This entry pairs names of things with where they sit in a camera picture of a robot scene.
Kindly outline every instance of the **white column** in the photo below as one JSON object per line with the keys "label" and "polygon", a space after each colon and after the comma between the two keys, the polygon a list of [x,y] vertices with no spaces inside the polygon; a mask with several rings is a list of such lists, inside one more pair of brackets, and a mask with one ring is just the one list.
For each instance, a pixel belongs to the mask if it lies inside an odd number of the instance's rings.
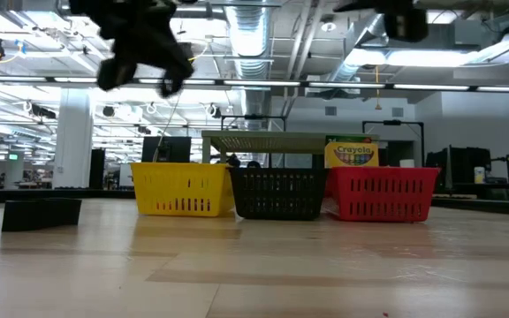
{"label": "white column", "polygon": [[24,164],[24,152],[10,151],[7,156],[7,162],[5,163],[5,189],[17,189],[15,182],[23,179]]}
{"label": "white column", "polygon": [[94,110],[87,89],[62,88],[53,187],[89,186]]}

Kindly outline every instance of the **plastic basket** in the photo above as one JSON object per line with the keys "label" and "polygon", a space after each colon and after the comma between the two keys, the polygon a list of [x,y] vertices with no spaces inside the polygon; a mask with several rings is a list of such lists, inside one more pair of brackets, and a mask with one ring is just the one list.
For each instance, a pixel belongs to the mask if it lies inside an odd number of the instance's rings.
{"label": "plastic basket", "polygon": [[422,222],[428,218],[437,168],[337,167],[328,189],[344,221]]}
{"label": "plastic basket", "polygon": [[225,164],[131,163],[139,213],[219,216],[233,208]]}
{"label": "plastic basket", "polygon": [[327,170],[230,168],[237,214],[247,219],[313,220]]}

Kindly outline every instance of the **yellow basket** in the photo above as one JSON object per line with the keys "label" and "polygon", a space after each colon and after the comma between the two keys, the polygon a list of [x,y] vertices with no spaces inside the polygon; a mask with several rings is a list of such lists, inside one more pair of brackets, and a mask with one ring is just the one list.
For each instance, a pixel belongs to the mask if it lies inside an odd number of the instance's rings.
{"label": "yellow basket", "polygon": [[140,214],[219,216],[234,206],[225,164],[131,163]]}

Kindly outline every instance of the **red basket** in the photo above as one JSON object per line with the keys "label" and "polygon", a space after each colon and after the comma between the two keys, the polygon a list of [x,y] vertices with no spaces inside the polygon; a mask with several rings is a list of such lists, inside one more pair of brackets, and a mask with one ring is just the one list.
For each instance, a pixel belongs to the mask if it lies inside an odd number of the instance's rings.
{"label": "red basket", "polygon": [[337,167],[327,189],[344,221],[422,222],[428,218],[438,168]]}

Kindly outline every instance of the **black basket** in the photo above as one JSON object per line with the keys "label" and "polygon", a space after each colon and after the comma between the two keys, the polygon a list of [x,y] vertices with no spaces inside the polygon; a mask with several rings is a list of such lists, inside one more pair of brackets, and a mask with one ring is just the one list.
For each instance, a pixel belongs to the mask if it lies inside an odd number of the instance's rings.
{"label": "black basket", "polygon": [[247,219],[313,220],[328,170],[230,168],[237,214]]}

